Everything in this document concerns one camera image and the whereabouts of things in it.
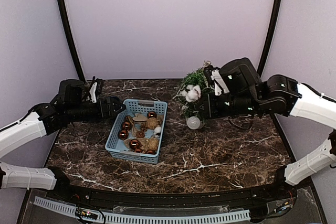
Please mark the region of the small green christmas tree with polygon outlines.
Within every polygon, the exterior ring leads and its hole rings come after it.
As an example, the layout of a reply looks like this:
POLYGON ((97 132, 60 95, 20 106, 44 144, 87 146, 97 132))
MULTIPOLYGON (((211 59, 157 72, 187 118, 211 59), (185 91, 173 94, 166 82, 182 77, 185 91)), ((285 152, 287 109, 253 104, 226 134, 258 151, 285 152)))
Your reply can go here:
POLYGON ((195 71, 188 73, 180 83, 177 94, 173 99, 180 104, 181 114, 185 118, 195 116, 201 121, 205 121, 205 116, 196 108, 201 101, 202 95, 212 92, 212 88, 208 85, 204 75, 204 68, 198 68, 195 71))

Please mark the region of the white woven ball light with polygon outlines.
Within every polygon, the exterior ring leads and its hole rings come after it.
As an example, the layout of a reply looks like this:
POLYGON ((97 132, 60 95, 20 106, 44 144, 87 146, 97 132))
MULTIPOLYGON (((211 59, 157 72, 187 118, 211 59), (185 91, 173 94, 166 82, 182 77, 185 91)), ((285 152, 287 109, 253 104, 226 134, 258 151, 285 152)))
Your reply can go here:
POLYGON ((196 121, 196 118, 195 116, 191 116, 189 117, 187 120, 186 120, 186 123, 187 123, 187 126, 191 129, 191 130, 196 130, 196 127, 195 127, 195 121, 196 121))

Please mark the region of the white cotton boll sprig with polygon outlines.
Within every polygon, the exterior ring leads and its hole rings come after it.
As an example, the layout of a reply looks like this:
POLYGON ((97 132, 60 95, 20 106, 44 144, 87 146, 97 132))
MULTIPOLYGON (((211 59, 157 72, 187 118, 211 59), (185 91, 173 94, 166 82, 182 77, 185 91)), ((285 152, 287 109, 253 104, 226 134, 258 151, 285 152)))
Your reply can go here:
POLYGON ((161 132, 162 132, 162 127, 161 127, 161 126, 157 126, 157 127, 154 129, 153 136, 154 136, 155 138, 160 138, 160 136, 161 136, 161 132))
POLYGON ((201 97, 201 88, 199 85, 187 85, 186 90, 180 92, 180 95, 185 98, 187 102, 195 102, 201 97))

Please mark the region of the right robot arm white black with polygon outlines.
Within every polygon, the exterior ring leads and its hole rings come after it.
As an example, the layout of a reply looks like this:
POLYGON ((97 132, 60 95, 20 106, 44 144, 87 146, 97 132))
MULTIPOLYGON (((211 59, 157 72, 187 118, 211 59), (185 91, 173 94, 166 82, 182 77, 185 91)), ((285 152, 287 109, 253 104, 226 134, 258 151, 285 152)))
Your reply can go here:
POLYGON ((281 74, 262 81, 248 58, 233 60, 221 68, 209 65, 204 74, 215 88, 197 103, 196 110, 204 119, 280 114, 335 128, 334 99, 281 74))

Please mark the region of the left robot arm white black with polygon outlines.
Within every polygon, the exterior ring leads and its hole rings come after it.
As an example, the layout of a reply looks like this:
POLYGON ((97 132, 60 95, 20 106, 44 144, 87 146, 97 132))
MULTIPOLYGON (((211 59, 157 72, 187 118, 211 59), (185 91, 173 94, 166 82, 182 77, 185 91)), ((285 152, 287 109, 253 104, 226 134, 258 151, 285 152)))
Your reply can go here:
MULTIPOLYGON (((94 78, 90 86, 76 79, 60 82, 58 94, 40 103, 21 119, 1 129, 1 157, 70 123, 115 119, 125 110, 117 97, 100 98, 104 81, 94 78)), ((1 162, 1 189, 37 188, 53 190, 63 201, 74 197, 69 178, 57 167, 31 168, 1 162)))

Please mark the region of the white textured tree pot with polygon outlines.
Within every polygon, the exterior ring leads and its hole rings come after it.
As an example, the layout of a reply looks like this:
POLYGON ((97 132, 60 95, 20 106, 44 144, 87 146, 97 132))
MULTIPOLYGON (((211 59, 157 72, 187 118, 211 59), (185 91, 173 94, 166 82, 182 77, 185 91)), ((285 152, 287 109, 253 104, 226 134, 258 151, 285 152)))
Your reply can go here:
POLYGON ((196 118, 196 121, 195 121, 195 127, 196 129, 201 129, 202 127, 204 127, 205 125, 205 122, 200 120, 199 118, 196 118))

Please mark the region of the copper shiny bauble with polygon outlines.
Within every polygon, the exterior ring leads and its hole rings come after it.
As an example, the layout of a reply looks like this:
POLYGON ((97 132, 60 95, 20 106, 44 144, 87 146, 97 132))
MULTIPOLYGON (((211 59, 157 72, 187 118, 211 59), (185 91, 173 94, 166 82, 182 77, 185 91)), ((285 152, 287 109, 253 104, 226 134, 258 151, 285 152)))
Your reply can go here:
POLYGON ((155 150, 147 150, 146 153, 150 154, 150 155, 155 155, 156 151, 155 150))
POLYGON ((147 113, 147 118, 150 119, 150 118, 157 118, 157 113, 155 111, 149 111, 147 113))
POLYGON ((118 137, 119 137, 119 139, 124 141, 124 140, 128 139, 129 132, 127 130, 120 130, 119 133, 118 133, 118 137))
POLYGON ((137 139, 131 139, 129 141, 129 147, 132 150, 135 150, 141 146, 141 143, 137 139))

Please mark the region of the light blue plastic basket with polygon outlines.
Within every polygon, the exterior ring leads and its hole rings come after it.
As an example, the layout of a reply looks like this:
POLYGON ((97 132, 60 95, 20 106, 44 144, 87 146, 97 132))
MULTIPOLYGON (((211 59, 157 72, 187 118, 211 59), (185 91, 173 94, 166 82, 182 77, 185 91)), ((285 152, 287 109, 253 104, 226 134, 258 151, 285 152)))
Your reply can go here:
MULTIPOLYGON (((167 103, 162 101, 147 101, 147 100, 137 100, 137 99, 126 99, 123 104, 125 104, 126 109, 121 112, 110 131, 109 137, 105 144, 105 149, 111 154, 112 157, 118 159, 124 159, 128 161, 157 164, 159 159, 160 147, 162 143, 164 124, 167 113, 167 103), (159 146, 156 150, 155 155, 150 155, 142 153, 140 149, 135 149, 134 151, 127 148, 123 140, 119 139, 118 133, 122 130, 121 126, 124 121, 125 116, 130 115, 135 117, 135 114, 138 113, 144 116, 144 119, 147 120, 147 113, 149 111, 155 111, 157 113, 157 119, 160 121, 160 126, 162 127, 162 132, 159 140, 159 146)), ((148 139, 155 138, 153 136, 154 130, 147 129, 145 137, 148 139)))

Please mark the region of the beige twine ball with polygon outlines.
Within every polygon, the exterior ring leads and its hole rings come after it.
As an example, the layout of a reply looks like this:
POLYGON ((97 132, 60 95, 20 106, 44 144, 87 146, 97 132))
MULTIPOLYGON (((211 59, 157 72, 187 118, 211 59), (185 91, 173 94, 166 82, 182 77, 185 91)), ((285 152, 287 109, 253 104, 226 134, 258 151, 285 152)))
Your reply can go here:
POLYGON ((154 130, 156 127, 160 126, 160 121, 157 118, 148 118, 146 121, 147 128, 154 130))
POLYGON ((148 139, 148 150, 156 151, 159 146, 159 140, 157 138, 148 139))

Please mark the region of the small circuit board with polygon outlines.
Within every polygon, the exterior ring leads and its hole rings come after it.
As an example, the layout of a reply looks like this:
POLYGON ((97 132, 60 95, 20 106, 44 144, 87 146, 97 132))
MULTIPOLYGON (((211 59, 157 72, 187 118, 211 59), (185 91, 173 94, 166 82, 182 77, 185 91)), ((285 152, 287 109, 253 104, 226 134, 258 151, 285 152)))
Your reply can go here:
POLYGON ((96 213, 86 210, 86 209, 81 209, 81 208, 77 208, 75 210, 75 216, 82 220, 94 221, 98 219, 98 215, 96 213))

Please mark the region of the black front rail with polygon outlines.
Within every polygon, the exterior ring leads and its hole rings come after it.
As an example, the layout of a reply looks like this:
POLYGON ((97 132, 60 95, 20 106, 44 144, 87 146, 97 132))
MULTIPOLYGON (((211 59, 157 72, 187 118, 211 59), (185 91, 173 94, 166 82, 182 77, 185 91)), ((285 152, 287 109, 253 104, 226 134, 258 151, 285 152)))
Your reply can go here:
POLYGON ((228 205, 256 208, 275 200, 294 200, 296 187, 268 184, 246 189, 192 194, 122 193, 68 185, 59 191, 47 191, 46 196, 66 202, 112 209, 116 206, 139 208, 192 208, 228 205))

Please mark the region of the right black frame post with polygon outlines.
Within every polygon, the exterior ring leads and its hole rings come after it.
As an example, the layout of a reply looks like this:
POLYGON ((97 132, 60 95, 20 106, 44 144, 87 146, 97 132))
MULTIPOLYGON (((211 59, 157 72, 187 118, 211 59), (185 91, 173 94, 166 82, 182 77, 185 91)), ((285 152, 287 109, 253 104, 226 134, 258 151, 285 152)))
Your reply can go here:
POLYGON ((258 63, 258 68, 257 68, 257 72, 260 76, 262 76, 263 71, 266 66, 266 62, 267 62, 268 55, 269 55, 270 48, 271 48, 271 43, 272 43, 274 33, 276 30, 276 24, 278 20, 279 11, 280 11, 280 6, 281 6, 281 0, 274 0, 271 15, 270 15, 269 26, 268 26, 268 30, 267 30, 267 34, 265 38, 265 43, 263 46, 263 50, 262 50, 260 60, 258 63))

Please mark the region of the black frame post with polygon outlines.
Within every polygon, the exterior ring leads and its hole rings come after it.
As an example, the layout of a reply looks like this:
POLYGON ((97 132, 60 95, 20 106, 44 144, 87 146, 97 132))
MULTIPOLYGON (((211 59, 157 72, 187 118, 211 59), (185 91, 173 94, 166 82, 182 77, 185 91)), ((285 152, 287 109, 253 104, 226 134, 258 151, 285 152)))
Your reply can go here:
POLYGON ((83 72, 83 69, 80 63, 75 41, 74 41, 71 27, 70 27, 70 22, 68 18, 65 0, 57 0, 57 3, 58 3, 60 18, 61 18, 62 26, 64 29, 66 41, 68 44, 69 52, 71 55, 72 63, 74 65, 77 77, 79 78, 79 80, 85 81, 86 80, 85 75, 84 75, 84 72, 83 72))
POLYGON ((280 11, 280 6, 281 6, 281 0, 274 0, 271 15, 270 15, 269 26, 268 26, 268 30, 267 30, 267 34, 265 38, 265 43, 263 46, 263 50, 262 50, 260 60, 258 63, 258 68, 257 68, 257 72, 260 76, 262 76, 263 71, 266 66, 266 62, 267 62, 268 55, 269 55, 270 48, 271 48, 271 43, 272 43, 274 33, 276 30, 276 24, 278 20, 279 11, 280 11))

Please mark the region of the left black frame post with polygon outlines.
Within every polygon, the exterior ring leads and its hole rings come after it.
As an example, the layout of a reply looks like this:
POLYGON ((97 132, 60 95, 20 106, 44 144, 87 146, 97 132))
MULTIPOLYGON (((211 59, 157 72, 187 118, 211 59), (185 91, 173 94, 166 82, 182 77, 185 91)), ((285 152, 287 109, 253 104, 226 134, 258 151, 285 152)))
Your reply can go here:
POLYGON ((68 18, 65 0, 57 0, 57 3, 58 3, 60 18, 61 18, 62 26, 64 29, 66 41, 68 44, 69 52, 71 55, 72 63, 74 65, 77 77, 79 78, 79 80, 85 81, 86 80, 85 75, 84 75, 84 72, 83 72, 83 69, 80 63, 75 41, 74 41, 71 27, 70 27, 70 22, 68 18))

